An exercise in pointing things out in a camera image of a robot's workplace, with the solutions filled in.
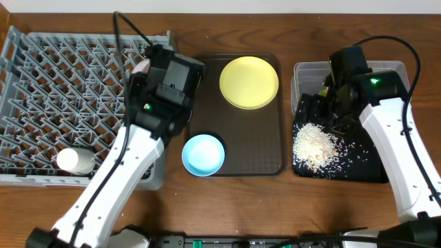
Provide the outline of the yellow round plate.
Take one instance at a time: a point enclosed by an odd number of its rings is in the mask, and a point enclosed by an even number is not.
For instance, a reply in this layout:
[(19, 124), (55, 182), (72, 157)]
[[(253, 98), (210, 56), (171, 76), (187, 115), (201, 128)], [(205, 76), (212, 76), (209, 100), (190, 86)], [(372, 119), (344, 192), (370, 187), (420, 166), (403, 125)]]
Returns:
[(233, 106), (255, 110), (269, 104), (277, 95), (279, 79), (275, 69), (255, 56), (242, 56), (222, 70), (219, 87)]

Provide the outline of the light blue bowl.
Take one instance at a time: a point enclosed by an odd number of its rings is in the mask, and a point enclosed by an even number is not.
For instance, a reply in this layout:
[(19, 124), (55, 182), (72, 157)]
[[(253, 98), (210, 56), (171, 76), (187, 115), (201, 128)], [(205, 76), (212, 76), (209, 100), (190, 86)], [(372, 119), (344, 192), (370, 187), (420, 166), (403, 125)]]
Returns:
[(182, 162), (194, 176), (215, 174), (225, 161), (225, 148), (215, 136), (199, 134), (191, 137), (183, 147)]

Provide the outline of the white bowl with food scraps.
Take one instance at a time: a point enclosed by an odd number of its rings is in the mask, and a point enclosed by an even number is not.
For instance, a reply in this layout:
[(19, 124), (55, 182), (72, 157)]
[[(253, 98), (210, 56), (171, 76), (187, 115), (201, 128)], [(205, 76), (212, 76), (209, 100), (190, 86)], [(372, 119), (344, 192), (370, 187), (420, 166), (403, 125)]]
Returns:
[(148, 73), (150, 69), (150, 60), (149, 59), (145, 59), (141, 62), (139, 62), (134, 69), (132, 70), (132, 74), (136, 74), (138, 72), (142, 72), (142, 73)]

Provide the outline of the white cup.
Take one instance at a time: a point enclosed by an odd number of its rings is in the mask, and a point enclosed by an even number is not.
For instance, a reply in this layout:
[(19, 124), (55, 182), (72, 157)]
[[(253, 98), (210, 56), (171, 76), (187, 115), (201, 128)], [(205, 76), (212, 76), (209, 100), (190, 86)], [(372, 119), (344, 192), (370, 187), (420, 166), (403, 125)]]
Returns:
[(94, 153), (85, 148), (65, 148), (57, 155), (57, 165), (69, 173), (86, 175), (94, 169)]

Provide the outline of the green snack wrapper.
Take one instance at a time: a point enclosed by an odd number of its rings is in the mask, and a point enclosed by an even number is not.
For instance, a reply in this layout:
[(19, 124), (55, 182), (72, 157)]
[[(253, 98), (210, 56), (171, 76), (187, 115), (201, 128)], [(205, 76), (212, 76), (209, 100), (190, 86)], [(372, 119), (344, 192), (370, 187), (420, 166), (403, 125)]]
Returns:
[(326, 96), (327, 95), (327, 93), (328, 93), (328, 87), (325, 87), (323, 90), (321, 90), (320, 92), (319, 92), (319, 95), (321, 95), (321, 96)]

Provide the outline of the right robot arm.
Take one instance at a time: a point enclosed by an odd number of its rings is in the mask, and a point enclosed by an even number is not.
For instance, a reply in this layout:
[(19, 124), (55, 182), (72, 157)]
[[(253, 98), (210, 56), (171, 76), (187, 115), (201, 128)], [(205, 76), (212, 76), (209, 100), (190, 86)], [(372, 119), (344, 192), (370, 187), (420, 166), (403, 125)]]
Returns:
[(344, 233), (343, 247), (370, 247), (355, 239), (375, 238), (374, 247), (397, 240), (440, 246), (440, 175), (413, 119), (410, 93), (393, 70), (374, 72), (360, 46), (343, 48), (329, 57), (329, 124), (352, 120), (375, 146), (396, 202), (400, 224), (383, 231), (359, 229)]

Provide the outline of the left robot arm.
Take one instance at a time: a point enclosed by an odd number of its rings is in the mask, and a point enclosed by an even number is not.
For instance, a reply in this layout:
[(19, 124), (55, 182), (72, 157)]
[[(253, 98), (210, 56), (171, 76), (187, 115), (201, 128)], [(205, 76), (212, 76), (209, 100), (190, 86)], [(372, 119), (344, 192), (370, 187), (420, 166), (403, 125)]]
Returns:
[(35, 228), (26, 247), (105, 247), (147, 169), (190, 122), (204, 63), (156, 44), (131, 72), (125, 115), (89, 185), (50, 231)]

